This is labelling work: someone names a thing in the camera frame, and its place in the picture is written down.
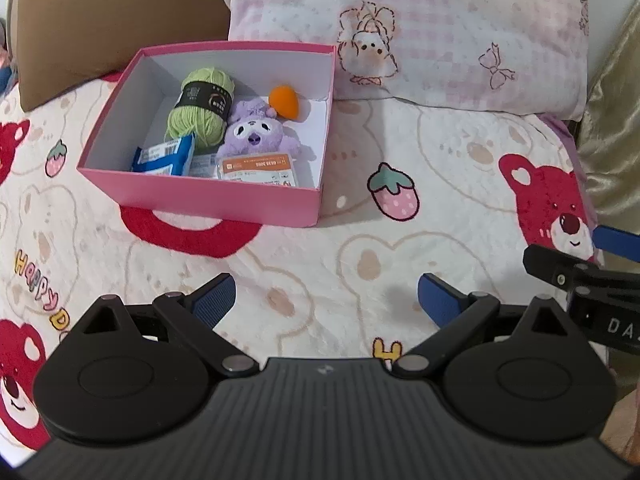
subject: bear print nose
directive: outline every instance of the bear print nose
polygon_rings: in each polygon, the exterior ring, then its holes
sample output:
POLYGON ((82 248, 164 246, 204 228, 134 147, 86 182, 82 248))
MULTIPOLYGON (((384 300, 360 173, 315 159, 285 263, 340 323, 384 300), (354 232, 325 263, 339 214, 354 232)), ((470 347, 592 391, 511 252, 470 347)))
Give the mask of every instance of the bear print nose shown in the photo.
POLYGON ((575 235, 580 230, 580 219, 571 213, 560 215, 560 227, 568 235, 575 235))
POLYGON ((9 392, 9 395, 11 395, 14 399, 20 397, 20 391, 18 391, 18 383, 15 382, 15 379, 13 377, 5 375, 2 380, 4 381, 4 387, 9 392))
POLYGON ((260 135, 251 134, 247 140, 249 141, 250 145, 255 146, 256 144, 260 143, 260 135))

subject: gold satin curtain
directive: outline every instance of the gold satin curtain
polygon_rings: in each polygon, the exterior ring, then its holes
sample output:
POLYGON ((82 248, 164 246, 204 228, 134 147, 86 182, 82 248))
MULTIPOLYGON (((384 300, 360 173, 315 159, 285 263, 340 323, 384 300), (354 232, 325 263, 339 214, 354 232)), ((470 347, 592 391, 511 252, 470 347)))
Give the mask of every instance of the gold satin curtain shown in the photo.
MULTIPOLYGON (((578 153, 598 222, 640 234, 640 0, 595 76, 578 135, 578 153)), ((640 265, 605 254, 610 270, 640 265)), ((635 387, 640 358, 612 352, 620 394, 635 387)))

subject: green yarn ball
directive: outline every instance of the green yarn ball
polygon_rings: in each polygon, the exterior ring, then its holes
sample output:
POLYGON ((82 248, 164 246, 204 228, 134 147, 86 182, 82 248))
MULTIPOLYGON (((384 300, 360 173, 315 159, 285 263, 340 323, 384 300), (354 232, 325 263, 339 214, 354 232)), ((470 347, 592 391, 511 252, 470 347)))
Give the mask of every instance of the green yarn ball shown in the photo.
MULTIPOLYGON (((193 81, 205 81, 221 86, 229 92, 232 99, 234 97, 236 85, 222 70, 216 70, 215 68, 194 70, 182 82, 181 89, 184 89, 188 83, 193 81)), ((204 152, 222 142, 225 136, 225 129, 226 122, 220 116, 197 106, 174 108, 169 113, 166 121, 166 134, 172 139, 179 139, 190 133, 195 133, 195 149, 199 152, 204 152)))

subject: blue and white tissue pack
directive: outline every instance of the blue and white tissue pack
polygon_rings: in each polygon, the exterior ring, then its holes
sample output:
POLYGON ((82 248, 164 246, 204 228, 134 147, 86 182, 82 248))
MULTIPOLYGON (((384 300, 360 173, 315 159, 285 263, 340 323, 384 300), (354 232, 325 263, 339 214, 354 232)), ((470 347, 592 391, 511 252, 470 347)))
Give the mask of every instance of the blue and white tissue pack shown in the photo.
POLYGON ((156 175, 188 175, 194 148, 193 134, 150 148, 138 148, 131 171, 156 175))

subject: purple plush toy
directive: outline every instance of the purple plush toy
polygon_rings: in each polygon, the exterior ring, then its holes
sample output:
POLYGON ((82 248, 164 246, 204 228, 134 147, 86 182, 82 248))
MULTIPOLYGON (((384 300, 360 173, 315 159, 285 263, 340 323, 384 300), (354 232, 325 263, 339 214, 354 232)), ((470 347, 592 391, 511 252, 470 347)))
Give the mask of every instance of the purple plush toy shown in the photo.
POLYGON ((296 156, 302 146, 299 140, 285 135, 276 115, 276 110, 259 97, 234 104, 225 143, 219 147, 218 155, 284 152, 296 156))

